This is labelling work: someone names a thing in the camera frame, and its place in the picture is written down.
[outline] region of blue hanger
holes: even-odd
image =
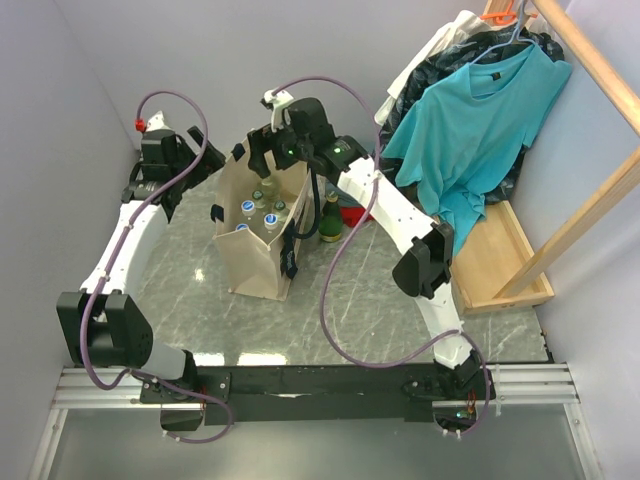
[[[534,42],[533,40],[531,40],[529,38],[522,38],[520,36],[520,26],[522,24],[522,19],[524,18],[524,6],[525,6],[526,3],[527,3],[527,0],[522,0],[522,3],[520,4],[520,8],[518,9],[518,21],[516,23],[516,28],[513,30],[513,33],[511,34],[511,38],[509,39],[509,41],[505,42],[505,43],[501,43],[500,45],[494,45],[493,47],[489,48],[486,52],[484,52],[482,55],[480,55],[478,58],[476,58],[472,62],[469,62],[469,65],[473,65],[478,60],[480,60],[482,57],[484,57],[487,53],[489,53],[489,52],[491,52],[493,50],[496,50],[496,49],[502,48],[502,47],[506,47],[507,45],[511,45],[515,40],[518,40],[519,42],[526,42],[526,43],[530,43],[532,45],[536,45],[536,42]]]

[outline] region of canvas bag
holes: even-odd
[[[301,240],[285,234],[284,230],[292,220],[298,232],[301,231],[299,226],[305,225],[313,203],[309,198],[311,177],[304,162],[287,170],[276,170],[271,152],[265,157],[271,175],[280,184],[280,198],[290,208],[284,226],[274,233],[269,245],[248,229],[235,230],[238,224],[245,222],[240,205],[251,198],[260,181],[260,177],[249,169],[249,143],[245,139],[227,158],[218,179],[216,203],[211,210],[216,226],[213,239],[225,264],[229,292],[285,300],[297,271]]]

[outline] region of blue shirt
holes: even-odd
[[[427,88],[384,150],[403,158],[399,187],[418,182],[418,198],[455,232],[454,254],[484,216],[484,193],[530,147],[571,74],[531,46],[498,63],[467,64]]]

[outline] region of wooden base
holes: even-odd
[[[494,298],[534,252],[509,202],[490,205],[486,213],[486,221],[476,224],[451,267],[459,313],[539,305],[553,298],[544,273],[519,294]]]

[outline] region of green bottle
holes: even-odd
[[[329,192],[327,194],[327,203],[322,209],[322,218],[318,226],[320,240],[324,242],[337,242],[342,235],[342,213],[338,205],[338,194]]]

